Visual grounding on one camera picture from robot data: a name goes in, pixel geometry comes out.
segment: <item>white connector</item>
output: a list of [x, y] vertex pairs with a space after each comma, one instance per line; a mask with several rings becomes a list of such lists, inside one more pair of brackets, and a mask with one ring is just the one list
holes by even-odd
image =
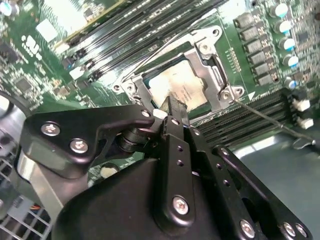
[[303, 129], [311, 128], [315, 123], [312, 118], [301, 119], [300, 117], [297, 120], [299, 126]]
[[299, 112], [304, 112], [305, 110], [309, 109], [311, 105], [309, 100], [301, 100], [301, 101], [294, 100], [293, 106]]

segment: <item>white label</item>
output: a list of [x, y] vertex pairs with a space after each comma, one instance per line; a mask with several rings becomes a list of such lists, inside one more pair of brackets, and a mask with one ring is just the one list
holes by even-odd
[[157, 106], [161, 106], [169, 95], [185, 103], [188, 112], [207, 102], [203, 93], [203, 81], [195, 76], [187, 60], [179, 62], [151, 79], [149, 86]]
[[43, 20], [36, 26], [37, 31], [49, 43], [58, 36], [57, 30], [48, 19]]

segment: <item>screw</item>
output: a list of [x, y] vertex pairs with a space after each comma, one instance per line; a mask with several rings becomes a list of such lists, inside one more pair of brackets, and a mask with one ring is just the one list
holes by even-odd
[[228, 90], [223, 91], [221, 95], [223, 100], [230, 98], [230, 92]]
[[211, 47], [208, 46], [207, 44], [201, 43], [199, 45], [199, 51], [203, 54], [203, 55], [209, 55], [211, 54]]
[[84, 154], [88, 151], [88, 144], [80, 139], [75, 139], [70, 143], [70, 148], [77, 154]]
[[246, 220], [240, 221], [240, 227], [247, 237], [253, 239], [256, 235], [254, 228]]
[[53, 123], [46, 123], [41, 127], [41, 132], [50, 137], [59, 135], [60, 128]]
[[172, 118], [171, 122], [173, 122], [175, 125], [179, 125], [180, 124], [180, 122], [175, 118]]
[[173, 198], [173, 208], [181, 215], [186, 215], [189, 211], [187, 202], [179, 196]]
[[295, 233], [295, 230], [294, 228], [287, 222], [285, 222], [283, 224], [284, 226], [284, 229], [286, 230], [286, 232], [291, 236], [291, 237], [295, 237], [296, 236], [296, 233]]
[[228, 151], [225, 149], [225, 148], [221, 148], [221, 152], [226, 155], [226, 156], [229, 156], [229, 153]]
[[298, 229], [299, 233], [302, 234], [302, 236], [304, 236], [305, 238], [308, 237], [306, 231], [304, 230], [304, 228], [300, 225], [300, 224], [296, 224], [296, 229]]
[[142, 115], [145, 116], [146, 118], [149, 118], [151, 115], [149, 112], [147, 112], [146, 110], [142, 110], [141, 111]]
[[195, 133], [195, 135], [200, 136], [200, 132], [198, 129], [193, 129], [193, 132]]

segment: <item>capacitor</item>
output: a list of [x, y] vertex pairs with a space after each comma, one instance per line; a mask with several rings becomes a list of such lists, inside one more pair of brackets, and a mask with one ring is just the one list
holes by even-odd
[[15, 2], [9, 1], [0, 3], [0, 13], [7, 17], [18, 15], [19, 12], [19, 6]]
[[288, 54], [284, 56], [282, 63], [285, 66], [293, 68], [299, 63], [299, 58], [297, 56], [292, 56], [291, 54]]
[[287, 15], [288, 10], [289, 8], [285, 3], [280, 3], [270, 8], [270, 16], [273, 18], [284, 18]]
[[282, 38], [279, 41], [279, 48], [287, 50], [287, 51], [292, 51], [296, 45], [296, 42], [292, 38]]
[[274, 30], [277, 32], [277, 33], [283, 33], [283, 34], [286, 34], [287, 32], [290, 31], [291, 29], [291, 23], [287, 20], [285, 21], [278, 21], [276, 22], [276, 24], [274, 25]]
[[296, 86], [298, 85], [297, 81], [293, 80], [291, 77], [288, 77], [285, 81], [284, 81], [284, 85], [288, 88], [288, 89], [295, 89]]

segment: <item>motherboard component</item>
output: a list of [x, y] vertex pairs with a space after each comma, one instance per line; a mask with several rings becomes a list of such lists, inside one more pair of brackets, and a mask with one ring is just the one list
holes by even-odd
[[15, 50], [3, 40], [0, 40], [0, 61], [2, 65], [13, 64], [19, 59]]
[[249, 41], [258, 35], [259, 35], [259, 32], [258, 32], [258, 29], [256, 26], [253, 26], [253, 27], [251, 27], [247, 30], [244, 30], [243, 32], [240, 33], [240, 37], [244, 41]]
[[245, 12], [234, 20], [237, 28], [244, 29], [251, 26], [255, 22], [255, 18], [251, 12]]
[[32, 85], [24, 77], [18, 80], [15, 86], [21, 91], [21, 93], [27, 92], [32, 87]]
[[279, 48], [287, 50], [287, 51], [292, 51], [296, 45], [296, 42], [292, 38], [287, 38], [284, 37], [280, 39], [279, 41]]
[[257, 51], [259, 51], [262, 48], [261, 41], [259, 39], [252, 41], [245, 45], [245, 50], [249, 54], [253, 54]]
[[257, 81], [260, 86], [263, 86], [266, 84], [272, 84], [274, 82], [273, 77], [270, 74], [258, 78]]
[[259, 66], [256, 66], [253, 71], [255, 72], [255, 74], [262, 75], [265, 74], [269, 71], [269, 65], [267, 63], [261, 64]]
[[270, 8], [270, 16], [273, 18], [284, 18], [287, 15], [288, 10], [287, 4], [280, 3]]
[[276, 33], [286, 34], [291, 30], [291, 23], [288, 20], [285, 21], [277, 21], [274, 25], [274, 30]]
[[266, 55], [263, 51], [258, 52], [257, 54], [254, 54], [252, 56], [249, 56], [249, 61], [253, 64], [259, 64], [263, 63], [266, 60]]
[[284, 56], [282, 63], [287, 67], [293, 68], [299, 63], [299, 58], [297, 56], [292, 56], [291, 54], [288, 54]]

